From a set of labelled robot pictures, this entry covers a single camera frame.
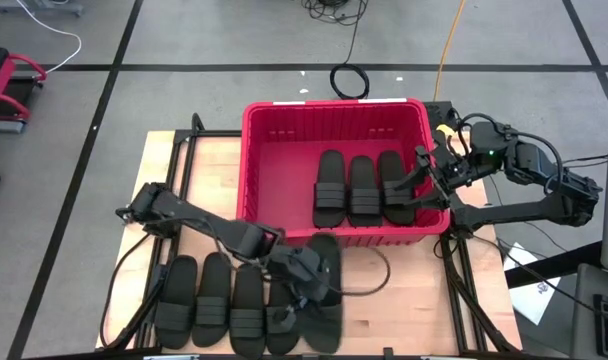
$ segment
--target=black floor stripe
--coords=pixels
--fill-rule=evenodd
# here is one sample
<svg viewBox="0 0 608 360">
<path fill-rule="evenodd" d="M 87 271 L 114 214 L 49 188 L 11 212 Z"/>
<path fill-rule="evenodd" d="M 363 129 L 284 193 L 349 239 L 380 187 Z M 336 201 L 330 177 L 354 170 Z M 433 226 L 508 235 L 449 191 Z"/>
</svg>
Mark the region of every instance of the black floor stripe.
<svg viewBox="0 0 608 360">
<path fill-rule="evenodd" d="M 337 64 L 122 64 L 120 71 L 141 72 L 261 72 L 261 71 L 330 71 Z M 356 64 L 366 71 L 437 71 L 438 64 Z M 54 64 L 42 65 L 49 69 Z M 19 65 L 20 70 L 30 70 L 28 65 Z M 107 64 L 64 65 L 57 71 L 110 71 Z M 446 64 L 446 72 L 527 72 L 527 73 L 572 73 L 608 72 L 608 65 L 506 65 L 506 64 Z"/>
<path fill-rule="evenodd" d="M 608 76 L 606 75 L 606 72 L 604 70 L 605 67 L 601 66 L 600 59 L 597 57 L 595 48 L 593 47 L 593 44 L 591 44 L 591 40 L 588 38 L 588 34 L 584 29 L 584 25 L 582 25 L 580 17 L 577 15 L 575 6 L 573 6 L 571 0 L 562 0 L 562 2 L 564 3 L 566 12 L 568 12 L 568 16 L 571 18 L 571 22 L 573 23 L 573 27 L 577 32 L 577 36 L 580 38 L 580 42 L 584 47 L 584 51 L 586 51 L 586 55 L 591 61 L 591 65 L 595 66 L 598 69 L 596 71 L 597 79 L 599 80 L 600 86 L 602 86 L 602 90 L 604 91 L 604 95 L 606 96 L 606 100 L 608 101 Z"/>
<path fill-rule="evenodd" d="M 56 64 L 40 64 L 44 70 L 48 70 L 56 66 Z M 17 70 L 31 71 L 33 67 L 28 64 L 18 64 Z M 70 64 L 62 65 L 55 71 L 111 71 L 111 64 Z"/>
<path fill-rule="evenodd" d="M 44 295 L 44 290 L 46 289 L 46 284 L 48 283 L 48 278 L 53 270 L 53 265 L 55 264 L 55 259 L 57 258 L 57 253 L 59 252 L 60 245 L 64 237 L 64 232 L 71 216 L 71 211 L 73 210 L 73 204 L 75 204 L 75 199 L 77 198 L 80 185 L 82 184 L 82 178 L 84 177 L 84 172 L 86 171 L 86 166 L 88 165 L 91 151 L 93 150 L 93 145 L 95 144 L 95 139 L 97 138 L 97 133 L 100 130 L 104 113 L 106 112 L 108 102 L 111 98 L 111 93 L 113 92 L 113 87 L 115 86 L 115 81 L 117 80 L 119 65 L 124 60 L 126 47 L 131 39 L 131 35 L 133 34 L 135 22 L 137 21 L 137 16 L 139 15 L 143 1 L 144 0 L 136 0 L 133 4 L 131 14 L 126 23 L 124 33 L 122 34 L 122 39 L 117 49 L 117 53 L 115 54 L 113 64 L 111 65 L 106 83 L 104 84 L 102 95 L 100 96 L 97 104 L 97 108 L 95 110 L 95 114 L 93 115 L 91 125 L 89 126 L 86 139 L 84 140 L 84 145 L 82 146 L 82 151 L 77 161 L 75 171 L 73 172 L 71 183 L 68 187 L 68 191 L 66 192 L 64 204 L 62 205 L 62 209 L 57 217 L 55 229 L 51 235 L 42 264 L 37 273 L 37 278 L 33 284 L 33 289 L 31 290 L 31 294 L 28 298 L 26 308 L 24 309 L 20 324 L 15 333 L 15 337 L 13 338 L 13 343 L 11 344 L 11 348 L 8 353 L 8 359 L 20 359 L 22 357 L 22 353 L 24 352 L 24 348 L 26 347 L 26 342 L 28 341 L 31 328 L 33 327 L 33 322 L 35 321 L 37 311 L 40 303 L 42 302 L 42 297 Z"/>
</svg>

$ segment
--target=black cable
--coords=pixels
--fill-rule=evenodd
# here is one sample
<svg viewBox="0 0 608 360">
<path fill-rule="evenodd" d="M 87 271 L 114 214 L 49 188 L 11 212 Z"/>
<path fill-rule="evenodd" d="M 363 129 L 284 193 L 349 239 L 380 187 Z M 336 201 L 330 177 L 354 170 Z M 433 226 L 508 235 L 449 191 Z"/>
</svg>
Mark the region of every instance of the black cable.
<svg viewBox="0 0 608 360">
<path fill-rule="evenodd" d="M 386 265 L 386 276 L 384 277 L 384 280 L 382 281 L 382 283 L 379 284 L 377 287 L 375 287 L 371 290 L 367 290 L 367 291 L 343 291 L 340 289 L 336 289 L 335 287 L 331 286 L 328 282 L 325 282 L 324 280 L 320 279 L 319 275 L 317 275 L 317 271 L 311 269 L 307 264 L 302 262 L 299 258 L 296 258 L 296 257 L 291 257 L 291 258 L 297 260 L 297 262 L 299 262 L 300 265 L 302 265 L 302 267 L 309 274 L 311 274 L 311 276 L 313 276 L 315 278 L 315 280 L 317 280 L 320 284 L 328 287 L 329 290 L 331 290 L 335 293 L 338 293 L 342 296 L 368 296 L 368 295 L 375 294 L 376 292 L 382 290 L 384 288 L 384 286 L 386 286 L 386 284 L 388 284 L 388 281 L 391 279 L 391 263 L 388 261 L 388 258 L 386 257 L 386 255 L 384 255 L 378 249 L 372 248 L 372 247 L 365 247 L 365 249 L 373 251 L 377 256 L 379 256 L 384 261 L 384 265 Z"/>
<path fill-rule="evenodd" d="M 453 144 L 451 144 L 451 140 L 453 140 L 453 135 L 449 135 L 446 138 L 446 148 L 448 148 L 448 151 L 451 153 L 451 155 L 455 156 L 455 158 L 457 159 L 457 161 L 464 160 L 462 158 L 462 156 L 460 154 L 458 154 L 457 151 L 455 151 L 455 149 L 453 148 Z"/>
<path fill-rule="evenodd" d="M 344 0 L 331 0 L 332 2 L 343 2 Z M 364 15 L 364 12 L 366 11 L 366 7 L 368 6 L 368 0 L 359 0 L 359 6 L 357 9 L 357 14 L 355 15 L 357 18 L 354 22 L 354 28 L 353 28 L 353 36 L 351 38 L 351 46 L 349 48 L 348 51 L 348 56 L 346 57 L 346 60 L 344 60 L 343 63 L 335 65 L 332 69 L 331 69 L 331 74 L 330 74 L 330 81 L 331 81 L 331 87 L 333 88 L 333 91 L 335 91 L 335 93 L 337 94 L 337 96 L 340 97 L 340 99 L 342 100 L 352 100 L 352 99 L 365 99 L 368 97 L 369 92 L 371 91 L 371 83 L 368 79 L 368 75 L 366 75 L 366 72 L 364 70 L 362 70 L 359 66 L 356 65 L 352 65 L 349 64 L 348 61 L 351 59 L 351 55 L 353 54 L 353 46 L 355 45 L 355 36 L 357 35 L 357 25 L 360 22 L 360 19 L 362 18 L 362 15 Z M 335 75 L 337 74 L 337 71 L 340 69 L 348 69 L 348 70 L 352 70 L 354 71 L 360 78 L 362 78 L 362 81 L 364 81 L 364 91 L 362 91 L 361 94 L 357 95 L 357 96 L 352 96 L 352 95 L 346 95 L 345 93 L 343 93 L 338 87 L 337 84 L 335 82 Z"/>
<path fill-rule="evenodd" d="M 541 136 L 537 136 L 537 135 L 533 135 L 533 134 L 529 134 L 529 133 L 525 133 L 525 132 L 521 132 L 521 131 L 516 131 L 513 134 L 517 135 L 517 136 L 523 136 L 523 137 L 527 137 L 527 138 L 531 138 L 533 140 L 537 140 L 539 142 L 541 142 L 542 144 L 546 145 L 551 152 L 553 153 L 553 156 L 555 156 L 555 162 L 557 163 L 557 186 L 555 187 L 555 191 L 559 191 L 562 188 L 562 181 L 563 181 L 563 174 L 564 174 L 564 165 L 562 164 L 562 157 L 560 156 L 560 153 L 557 152 L 557 149 L 555 148 L 555 146 L 553 146 L 553 144 L 551 144 L 548 140 L 544 139 Z M 544 194 L 548 195 L 548 184 L 546 186 L 544 186 Z"/>
<path fill-rule="evenodd" d="M 497 184 L 495 183 L 495 179 L 493 179 L 492 175 L 489 176 L 489 179 L 491 180 L 491 183 L 493 184 L 493 187 L 495 188 L 495 193 L 497 194 L 497 200 L 499 200 L 500 205 L 504 205 L 504 202 L 502 201 L 502 197 L 500 196 L 500 190 L 498 189 Z M 524 224 L 534 227 L 539 232 L 544 234 L 544 236 L 546 236 L 555 246 L 557 246 L 564 252 L 568 252 L 568 250 L 566 250 L 563 246 L 561 246 L 555 240 L 553 240 L 553 237 L 551 237 L 551 235 L 549 235 L 546 231 L 542 230 L 539 226 L 537 226 L 531 222 L 528 222 L 528 221 L 525 221 Z"/>
<path fill-rule="evenodd" d="M 499 127 L 499 125 L 497 123 L 497 120 L 493 119 L 490 115 L 486 115 L 484 113 L 471 113 L 471 114 L 468 114 L 468 115 L 464 116 L 464 118 L 459 123 L 458 130 L 460 130 L 464 126 L 464 124 L 466 124 L 467 121 L 469 121 L 469 120 L 471 120 L 473 118 L 476 118 L 476 117 L 482 118 L 484 120 L 487 120 L 491 124 L 493 124 L 493 130 L 495 130 L 496 133 L 498 133 L 500 135 L 505 135 L 506 134 L 505 131 L 503 131 L 503 130 L 500 129 L 500 127 Z"/>
<path fill-rule="evenodd" d="M 577 168 L 583 168 L 583 167 L 591 167 L 591 166 L 597 166 L 597 165 L 604 165 L 606 163 L 608 163 L 608 160 L 600 161 L 600 162 L 594 163 L 594 164 L 571 165 L 571 166 L 567 166 L 567 168 L 568 169 L 577 169 Z"/>
<path fill-rule="evenodd" d="M 589 160 L 600 160 L 600 159 L 608 159 L 608 154 L 589 156 L 589 157 L 585 157 L 585 158 L 569 159 L 569 160 L 564 160 L 562 163 L 566 164 L 566 163 L 576 162 L 576 161 L 589 161 Z"/>
<path fill-rule="evenodd" d="M 433 255 L 435 255 L 436 258 L 438 259 L 444 259 L 444 256 L 438 255 L 437 254 L 437 245 L 442 243 L 442 237 L 440 236 L 437 241 L 435 242 L 435 244 L 433 245 Z M 453 254 L 455 254 L 455 252 L 457 251 L 458 247 L 459 247 L 460 243 L 457 242 L 455 243 L 455 246 L 453 246 L 453 248 L 451 249 L 450 253 L 448 254 L 448 257 L 450 258 L 451 256 L 453 256 Z"/>
<path fill-rule="evenodd" d="M 507 251 L 505 251 L 504 249 L 502 249 L 501 246 L 495 244 L 494 242 L 492 242 L 491 240 L 488 239 L 484 239 L 481 238 L 479 236 L 473 235 L 475 238 L 482 240 L 484 242 L 487 242 L 491 245 L 493 245 L 495 248 L 497 248 L 497 250 L 500 252 L 500 254 L 502 254 L 503 256 L 508 257 L 509 259 L 513 260 L 515 262 L 515 264 L 517 266 L 519 266 L 521 269 L 523 269 L 524 271 L 526 271 L 527 273 L 529 273 L 531 276 L 533 276 L 534 278 L 538 279 L 539 281 L 547 284 L 548 286 L 550 286 L 553 290 L 559 292 L 560 294 L 564 295 L 565 297 L 569 298 L 570 300 L 572 300 L 573 302 L 575 302 L 576 304 L 588 309 L 589 311 L 593 312 L 595 315 L 601 316 L 605 319 L 608 319 L 608 314 L 603 313 L 600 310 L 595 309 L 594 307 L 586 304 L 585 302 L 579 300 L 578 298 L 576 298 L 575 296 L 567 293 L 566 291 L 558 288 L 557 286 L 551 284 L 550 281 L 548 281 L 547 279 L 545 279 L 542 275 L 538 274 L 537 272 L 533 271 L 531 268 L 529 268 L 528 266 L 520 263 L 519 261 L 515 260 L 515 258 L 513 258 Z"/>
<path fill-rule="evenodd" d="M 128 258 L 128 256 L 131 255 L 133 253 L 133 251 L 135 251 L 140 245 L 142 245 L 144 243 L 144 241 L 146 241 L 146 239 L 148 239 L 149 236 L 150 236 L 150 234 L 144 235 L 143 238 L 141 238 L 138 242 L 136 242 L 135 245 L 133 245 L 126 253 L 124 253 L 124 256 L 122 256 L 120 261 L 117 262 L 117 265 L 115 266 L 115 269 L 113 270 L 113 274 L 111 275 L 111 280 L 108 284 L 108 293 L 106 294 L 106 302 L 104 302 L 104 310 L 102 311 L 102 321 L 100 323 L 100 341 L 102 342 L 102 346 L 104 346 L 104 347 L 108 346 L 108 342 L 106 341 L 106 337 L 104 336 L 104 322 L 106 321 L 106 314 L 108 313 L 108 308 L 111 304 L 111 297 L 113 295 L 113 286 L 115 285 L 115 278 L 117 277 L 117 273 L 120 271 L 120 268 L 122 267 L 122 264 L 124 263 L 124 260 L 126 260 L 126 258 Z"/>
<path fill-rule="evenodd" d="M 327 24 L 352 26 L 362 18 L 368 4 L 368 0 L 359 1 L 360 5 L 364 5 L 364 7 L 358 8 L 357 13 L 354 15 L 340 14 L 340 16 L 337 15 L 338 11 L 343 8 L 349 0 L 301 0 L 300 4 L 303 8 L 308 10 L 311 19 L 319 20 Z"/>
<path fill-rule="evenodd" d="M 540 228 L 539 226 L 525 221 L 524 224 L 529 225 L 531 227 L 534 227 L 535 229 L 537 229 L 539 232 L 541 232 L 542 234 L 544 234 L 544 236 L 546 236 L 552 243 L 553 245 L 557 246 L 560 250 L 562 250 L 563 252 L 568 252 L 568 250 L 566 250 L 566 248 L 564 248 L 562 245 L 558 244 L 555 240 L 553 240 L 553 238 L 551 237 L 551 235 L 547 234 L 546 231 L 542 230 L 542 228 Z"/>
<path fill-rule="evenodd" d="M 464 127 L 472 128 L 471 124 L 460 123 L 457 126 L 457 137 L 460 139 L 460 143 L 462 144 L 462 147 L 464 148 L 464 157 L 468 160 L 468 157 L 471 152 L 468 149 L 468 144 L 466 143 L 466 140 L 464 140 L 464 134 L 462 133 L 462 130 L 464 130 Z"/>
<path fill-rule="evenodd" d="M 529 253 L 531 255 L 537 255 L 537 256 L 541 257 L 542 259 L 548 259 L 548 256 L 546 256 L 546 255 L 544 255 L 542 253 L 538 253 L 538 252 L 533 251 L 533 250 L 523 249 L 523 248 L 519 248 L 519 247 L 517 247 L 515 245 L 511 245 L 508 241 L 502 239 L 499 236 L 495 236 L 495 238 L 497 239 L 498 242 L 502 243 L 502 245 L 506 246 L 507 248 L 510 248 L 510 249 L 515 248 L 517 250 L 521 250 L 521 251 L 527 252 L 527 253 Z"/>
</svg>

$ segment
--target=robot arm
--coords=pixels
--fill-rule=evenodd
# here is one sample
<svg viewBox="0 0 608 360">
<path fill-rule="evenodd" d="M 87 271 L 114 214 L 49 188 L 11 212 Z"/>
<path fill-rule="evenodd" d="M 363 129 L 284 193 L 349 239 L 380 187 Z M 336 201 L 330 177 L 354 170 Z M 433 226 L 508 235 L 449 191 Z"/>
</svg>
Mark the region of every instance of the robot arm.
<svg viewBox="0 0 608 360">
<path fill-rule="evenodd" d="M 451 209 L 456 232 L 472 233 L 483 225 L 549 220 L 561 225 L 582 226 L 593 216 L 602 191 L 593 179 L 581 177 L 552 163 L 538 146 L 520 140 L 519 132 L 500 123 L 480 122 L 471 129 L 471 150 L 466 156 L 448 150 L 443 133 L 434 138 L 437 148 L 428 153 L 416 149 L 416 168 L 400 181 L 397 190 L 423 183 L 428 177 L 434 190 L 410 200 L 416 208 Z M 455 190 L 504 168 L 507 179 L 521 185 L 538 184 L 546 197 L 540 201 L 477 208 L 465 205 Z"/>
<path fill-rule="evenodd" d="M 268 226 L 212 214 L 180 199 L 164 184 L 144 184 L 133 202 L 115 213 L 126 222 L 144 225 L 145 232 L 161 238 L 172 237 L 178 225 L 212 237 L 238 260 L 287 279 L 300 302 L 320 301 L 328 291 L 328 264 L 310 248 L 282 244 L 281 233 Z"/>
</svg>

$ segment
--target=wire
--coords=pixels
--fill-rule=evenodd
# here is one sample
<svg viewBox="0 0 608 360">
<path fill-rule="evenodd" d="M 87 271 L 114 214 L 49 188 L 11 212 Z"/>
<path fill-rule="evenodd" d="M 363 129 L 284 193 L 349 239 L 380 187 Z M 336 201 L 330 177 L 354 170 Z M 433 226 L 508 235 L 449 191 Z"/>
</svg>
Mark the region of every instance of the wire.
<svg viewBox="0 0 608 360">
<path fill-rule="evenodd" d="M 311 269 L 307 264 L 302 262 L 302 260 L 300 260 L 297 257 L 291 257 L 291 258 L 297 260 L 297 262 L 299 262 L 300 265 L 302 265 L 302 267 L 306 270 L 306 272 L 311 274 L 311 276 L 313 276 L 313 278 L 315 278 L 315 280 L 317 280 L 320 284 L 328 287 L 329 290 L 331 290 L 335 293 L 338 293 L 342 296 L 368 296 L 368 295 L 375 294 L 376 292 L 382 290 L 384 288 L 384 286 L 386 286 L 386 284 L 388 284 L 388 281 L 391 279 L 391 263 L 388 261 L 388 258 L 386 257 L 386 255 L 384 255 L 378 249 L 372 248 L 372 247 L 365 247 L 365 249 L 368 249 L 368 250 L 374 252 L 377 256 L 379 256 L 384 261 L 384 265 L 386 266 L 386 276 L 384 277 L 384 280 L 382 281 L 382 283 L 380 283 L 375 288 L 373 288 L 371 290 L 367 290 L 367 291 L 343 291 L 343 290 L 337 289 L 337 288 L 333 287 L 331 284 L 329 284 L 328 282 L 322 280 L 319 277 L 319 275 L 317 275 L 317 271 Z"/>
<path fill-rule="evenodd" d="M 330 1 L 332 3 L 345 4 L 348 0 L 325 0 L 324 2 L 328 2 L 328 1 Z M 371 83 L 368 79 L 368 75 L 366 75 L 366 72 L 364 70 L 362 70 L 359 66 L 348 63 L 348 61 L 351 59 L 351 55 L 353 54 L 353 46 L 355 45 L 355 37 L 357 35 L 357 25 L 359 24 L 360 19 L 364 15 L 364 12 L 366 11 L 366 6 L 368 5 L 368 0 L 359 0 L 359 1 L 360 1 L 360 3 L 358 6 L 358 9 L 357 9 L 357 15 L 356 15 L 357 18 L 354 22 L 355 26 L 353 27 L 353 36 L 351 38 L 351 46 L 348 51 L 348 56 L 346 57 L 346 60 L 344 60 L 343 63 L 335 65 L 331 69 L 331 74 L 330 74 L 331 87 L 333 88 L 333 91 L 335 91 L 335 94 L 337 94 L 337 96 L 339 96 L 340 99 L 342 99 L 342 100 L 365 99 L 368 97 L 368 94 L 371 91 Z M 364 91 L 360 95 L 357 95 L 357 96 L 346 95 L 337 87 L 337 84 L 335 83 L 335 75 L 337 74 L 337 71 L 340 69 L 353 70 L 357 75 L 359 75 L 360 78 L 362 78 L 362 81 L 364 81 Z"/>
<path fill-rule="evenodd" d="M 539 232 L 541 232 L 542 234 L 544 234 L 544 236 L 546 236 L 552 243 L 553 245 L 557 246 L 560 250 L 562 250 L 563 252 L 568 252 L 568 250 L 566 250 L 562 245 L 558 244 L 555 240 L 553 240 L 553 238 L 551 237 L 551 235 L 547 234 L 546 231 L 542 230 L 542 228 L 540 228 L 539 226 L 525 221 L 524 224 L 529 225 L 531 227 L 534 227 L 535 229 L 537 229 Z"/>
<path fill-rule="evenodd" d="M 446 55 L 448 55 L 448 49 L 451 47 L 451 40 L 453 40 L 453 35 L 455 34 L 457 23 L 459 23 L 460 21 L 460 15 L 462 15 L 462 10 L 464 9 L 465 3 L 466 0 L 460 0 L 460 6 L 457 9 L 457 14 L 455 14 L 455 19 L 453 20 L 453 25 L 451 25 L 451 31 L 449 32 L 448 38 L 446 39 L 444 50 L 442 50 L 440 67 L 437 69 L 437 79 L 435 80 L 435 92 L 433 92 L 433 101 L 437 101 L 437 94 L 440 92 L 440 82 L 442 81 L 442 68 L 444 67 L 444 61 L 446 60 Z"/>
<path fill-rule="evenodd" d="M 562 163 L 566 164 L 566 163 L 576 162 L 576 161 L 588 161 L 588 160 L 600 160 L 600 159 L 608 159 L 608 154 L 589 156 L 589 157 L 585 157 L 585 158 L 569 159 L 569 160 L 564 160 Z"/>
<path fill-rule="evenodd" d="M 586 165 L 571 165 L 571 166 L 567 166 L 568 169 L 577 169 L 577 168 L 583 168 L 583 167 L 591 167 L 591 166 L 597 166 L 597 165 L 603 165 L 608 163 L 608 160 L 604 160 L 604 161 L 600 161 L 594 164 L 586 164 Z"/>
<path fill-rule="evenodd" d="M 493 245 L 495 248 L 497 248 L 497 250 L 500 252 L 500 254 L 502 254 L 503 256 L 508 257 L 509 259 L 513 260 L 515 262 L 515 265 L 519 266 L 521 269 L 523 269 L 524 271 L 526 271 L 527 273 L 529 273 L 531 276 L 533 276 L 534 278 L 538 279 L 539 281 L 547 284 L 548 286 L 550 286 L 553 290 L 559 292 L 560 294 L 564 295 L 565 297 L 569 298 L 570 300 L 572 300 L 573 302 L 575 302 L 576 304 L 590 310 L 591 312 L 593 312 L 595 315 L 601 316 L 605 319 L 608 319 L 608 314 L 603 313 L 602 311 L 599 311 L 597 309 L 595 309 L 594 307 L 586 304 L 585 302 L 579 300 L 578 298 L 576 298 L 575 296 L 567 293 L 566 291 L 558 288 L 557 286 L 553 285 L 550 281 L 548 281 L 547 279 L 545 279 L 542 275 L 538 274 L 537 272 L 533 271 L 533 269 L 529 268 L 528 266 L 520 263 L 519 261 L 515 260 L 514 257 L 512 257 L 507 251 L 505 251 L 504 249 L 502 249 L 501 246 L 497 245 L 496 243 L 494 243 L 491 240 L 488 239 L 484 239 L 481 238 L 479 236 L 473 235 L 475 238 L 487 242 L 491 245 Z"/>
<path fill-rule="evenodd" d="M 441 243 L 442 243 L 442 237 L 439 237 L 437 239 L 437 241 L 435 242 L 435 244 L 433 245 L 433 255 L 435 255 L 435 257 L 438 259 L 444 259 L 444 256 L 437 254 L 437 245 L 439 245 Z M 451 257 L 451 256 L 453 256 L 453 254 L 455 254 L 455 252 L 459 248 L 459 245 L 460 245 L 460 243 L 455 243 L 455 246 L 453 247 L 453 249 L 451 249 L 451 252 L 448 254 L 448 257 Z"/>
<path fill-rule="evenodd" d="M 77 35 L 75 35 L 73 33 L 70 33 L 70 32 L 54 29 L 54 28 L 52 28 L 52 27 L 44 24 L 43 22 L 37 20 L 37 18 L 35 17 L 35 15 L 33 15 L 31 13 L 31 11 L 26 8 L 26 5 L 24 5 L 24 3 L 21 0 L 15 0 L 15 1 L 17 1 L 17 3 L 20 4 L 20 6 L 24 9 L 24 11 L 26 11 L 26 13 L 28 14 L 28 16 L 30 16 L 33 20 L 35 20 L 36 23 L 38 23 L 38 24 L 42 25 L 43 27 L 45 27 L 45 28 L 47 28 L 47 29 L 49 29 L 49 30 L 51 30 L 53 32 L 56 32 L 58 34 L 72 36 L 72 37 L 74 37 L 74 38 L 77 39 L 77 50 L 75 50 L 75 52 L 73 52 L 71 55 L 69 55 L 66 59 L 64 59 L 64 61 L 62 61 L 58 65 L 55 65 L 54 67 L 46 70 L 47 74 L 50 73 L 50 72 L 52 72 L 52 71 L 55 71 L 55 70 L 59 69 L 60 67 L 62 67 L 69 60 L 71 60 L 73 57 L 75 57 L 75 55 L 77 55 L 80 52 L 80 50 L 82 50 L 82 39 L 80 39 L 79 36 L 77 36 Z"/>
<path fill-rule="evenodd" d="M 458 127 L 457 129 L 457 137 L 460 139 L 460 144 L 462 144 L 462 147 L 464 148 L 464 156 L 468 159 L 470 151 L 468 150 L 466 140 L 464 140 L 464 134 L 462 134 L 462 130 L 464 130 L 464 127 L 469 127 L 472 129 L 472 126 L 470 124 L 462 124 L 462 126 Z"/>
<path fill-rule="evenodd" d="M 462 156 L 460 154 L 458 154 L 457 151 L 455 151 L 455 149 L 453 148 L 453 144 L 451 143 L 451 140 L 453 140 L 453 135 L 449 135 L 446 138 L 446 148 L 448 148 L 448 151 L 451 153 L 451 155 L 455 156 L 457 161 L 462 161 L 463 160 Z"/>
<path fill-rule="evenodd" d="M 502 197 L 500 196 L 500 190 L 497 187 L 497 184 L 495 183 L 495 179 L 493 179 L 493 176 L 489 176 L 489 179 L 491 180 L 491 183 L 493 184 L 493 187 L 495 188 L 495 193 L 497 194 L 497 199 L 500 202 L 500 205 L 504 205 L 504 202 L 502 201 Z M 541 232 L 542 234 L 544 234 L 544 236 L 546 236 L 555 246 L 557 246 L 558 248 L 560 248 L 562 251 L 564 252 L 568 252 L 568 250 L 566 250 L 563 246 L 561 246 L 560 244 L 558 244 L 555 240 L 553 240 L 553 237 L 551 237 L 551 235 L 549 235 L 546 231 L 542 230 L 542 228 L 540 228 L 539 226 L 525 221 L 524 224 L 529 225 L 531 227 L 534 227 L 535 229 L 537 229 L 539 232 Z"/>
<path fill-rule="evenodd" d="M 303 8 L 308 10 L 308 14 L 311 19 L 319 20 L 327 24 L 340 24 L 343 26 L 355 25 L 364 16 L 368 0 L 359 0 L 360 6 L 364 5 L 363 8 L 358 7 L 357 13 L 354 15 L 340 14 L 337 16 L 337 12 L 343 8 L 349 0 L 301 0 L 300 3 Z"/>
<path fill-rule="evenodd" d="M 100 323 L 100 341 L 102 342 L 102 346 L 104 346 L 104 347 L 108 346 L 108 342 L 106 341 L 106 337 L 104 336 L 104 323 L 106 322 L 106 314 L 108 313 L 108 308 L 111 304 L 111 297 L 113 296 L 113 286 L 115 285 L 115 278 L 117 277 L 117 273 L 120 271 L 120 268 L 122 267 L 122 264 L 124 263 L 124 260 L 126 260 L 126 258 L 128 258 L 129 255 L 131 255 L 133 253 L 133 251 L 135 251 L 138 247 L 140 247 L 140 245 L 142 245 L 144 243 L 144 241 L 146 241 L 146 239 L 148 239 L 149 236 L 150 236 L 150 234 L 144 235 L 143 238 L 141 238 L 138 242 L 136 242 L 135 245 L 133 245 L 126 253 L 124 253 L 124 256 L 122 256 L 120 261 L 117 262 L 117 265 L 115 266 L 115 270 L 113 270 L 113 274 L 111 275 L 111 280 L 109 281 L 109 284 L 108 284 L 108 293 L 106 294 L 106 301 L 104 302 L 104 310 L 102 311 L 102 321 Z"/>
<path fill-rule="evenodd" d="M 531 138 L 533 140 L 537 140 L 539 142 L 541 142 L 542 144 L 546 145 L 546 147 L 548 147 L 551 152 L 553 153 L 553 156 L 555 157 L 555 162 L 557 163 L 557 186 L 555 187 L 555 191 L 559 191 L 562 188 L 562 180 L 563 180 L 563 173 L 564 173 L 564 165 L 562 164 L 562 157 L 560 156 L 560 153 L 557 152 L 557 149 L 555 148 L 555 146 L 553 146 L 553 144 L 551 144 L 548 140 L 544 139 L 541 136 L 538 135 L 533 135 L 533 134 L 529 134 L 529 133 L 525 133 L 525 132 L 521 132 L 521 131 L 516 131 L 513 134 L 517 135 L 517 136 L 523 136 L 523 137 L 527 137 L 527 138 Z M 544 186 L 544 194 L 548 195 L 548 181 L 547 184 Z"/>
<path fill-rule="evenodd" d="M 502 239 L 499 236 L 495 236 L 495 238 L 497 239 L 498 242 L 502 243 L 502 245 L 506 246 L 507 248 L 521 250 L 521 251 L 527 252 L 527 253 L 529 253 L 531 255 L 537 255 L 537 256 L 541 257 L 542 259 L 548 259 L 548 256 L 546 256 L 546 255 L 544 255 L 542 253 L 538 253 L 538 252 L 533 251 L 533 250 L 523 249 L 523 248 L 511 245 L 511 243 L 509 243 L 508 241 Z"/>
<path fill-rule="evenodd" d="M 482 118 L 488 122 L 490 122 L 491 124 L 493 124 L 493 130 L 495 130 L 496 133 L 500 134 L 500 135 L 506 135 L 506 131 L 500 129 L 499 123 L 497 122 L 497 120 L 493 119 L 492 116 L 490 115 L 486 115 L 484 113 L 470 113 L 466 116 L 464 116 L 463 119 L 460 120 L 459 125 L 457 127 L 458 131 L 462 130 L 462 128 L 464 127 L 464 125 L 471 119 L 474 118 Z"/>
</svg>

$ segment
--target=white paper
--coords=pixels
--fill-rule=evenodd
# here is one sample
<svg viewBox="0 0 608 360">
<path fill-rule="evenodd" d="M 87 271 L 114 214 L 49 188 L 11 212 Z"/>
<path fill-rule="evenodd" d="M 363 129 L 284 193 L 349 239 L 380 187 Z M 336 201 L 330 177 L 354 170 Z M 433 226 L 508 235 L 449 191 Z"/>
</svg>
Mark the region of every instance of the white paper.
<svg viewBox="0 0 608 360">
<path fill-rule="evenodd" d="M 518 243 L 513 245 L 513 248 L 509 251 L 509 255 L 522 265 L 537 260 L 533 254 L 528 252 L 528 250 L 524 250 L 524 247 Z M 517 267 L 517 264 L 515 264 L 515 261 L 511 258 L 507 257 L 506 260 L 504 260 L 504 271 L 515 267 Z M 560 278 L 548 279 L 548 281 L 554 286 L 557 286 L 560 282 Z M 533 324 L 539 325 L 554 292 L 555 290 L 544 282 L 521 286 L 510 289 L 511 302 L 513 303 L 515 310 L 531 320 Z"/>
</svg>

